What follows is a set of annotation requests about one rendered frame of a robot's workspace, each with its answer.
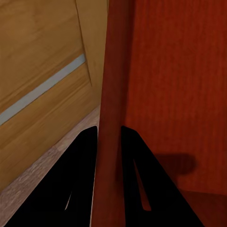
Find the storage box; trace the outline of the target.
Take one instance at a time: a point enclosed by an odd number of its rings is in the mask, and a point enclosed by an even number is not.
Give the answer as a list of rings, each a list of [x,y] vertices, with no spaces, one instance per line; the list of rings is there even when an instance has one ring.
[[[126,227],[122,126],[205,227],[227,227],[227,0],[109,0],[90,227]]]

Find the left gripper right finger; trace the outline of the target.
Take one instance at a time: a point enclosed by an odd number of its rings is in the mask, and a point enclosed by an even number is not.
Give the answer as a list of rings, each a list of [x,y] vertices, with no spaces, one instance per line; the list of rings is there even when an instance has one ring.
[[[126,227],[205,227],[135,130],[121,127]],[[152,211],[142,207],[134,161]]]

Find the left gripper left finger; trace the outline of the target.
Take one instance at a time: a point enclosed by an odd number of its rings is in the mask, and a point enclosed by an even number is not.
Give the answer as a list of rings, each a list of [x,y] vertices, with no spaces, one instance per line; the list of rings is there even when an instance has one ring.
[[[83,130],[4,227],[90,227],[97,143]]]

